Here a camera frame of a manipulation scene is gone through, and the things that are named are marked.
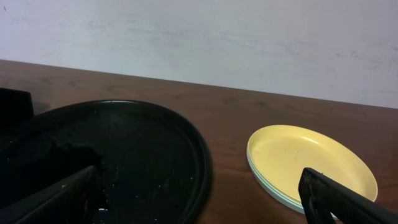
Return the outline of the mint plate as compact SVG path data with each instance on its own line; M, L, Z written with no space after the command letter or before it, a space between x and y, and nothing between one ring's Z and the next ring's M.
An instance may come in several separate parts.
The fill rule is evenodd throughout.
M272 186L261 174L260 172L256 169L256 166L253 163L253 160L250 155L250 149L249 146L246 147L246 157L247 161L250 167L250 170L256 179L257 183L274 199L276 199L279 203L282 205L285 205L286 207L290 208L291 210L294 210L296 212L299 212L301 214L304 214L305 211L303 209L303 206L300 201L297 201L295 199L290 198L286 194L282 193L280 190L277 190L274 186Z

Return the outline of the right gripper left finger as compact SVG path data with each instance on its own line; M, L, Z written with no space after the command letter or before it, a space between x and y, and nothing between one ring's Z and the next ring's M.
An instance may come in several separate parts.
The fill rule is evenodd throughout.
M95 166L86 167L1 209L1 223L92 223L100 184Z

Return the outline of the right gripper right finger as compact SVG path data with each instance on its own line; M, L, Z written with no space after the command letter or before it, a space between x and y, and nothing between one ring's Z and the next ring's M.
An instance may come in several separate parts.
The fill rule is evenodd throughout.
M397 214L353 192L312 168L304 168L298 191L309 224L395 224Z

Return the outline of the yellow plate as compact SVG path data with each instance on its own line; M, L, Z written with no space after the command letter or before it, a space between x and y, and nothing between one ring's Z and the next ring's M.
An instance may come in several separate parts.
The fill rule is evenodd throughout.
M247 146L260 174L292 199L301 202L299 182L306 167L371 201L377 198L377 182L369 167L328 136L297 126L272 125L254 132Z

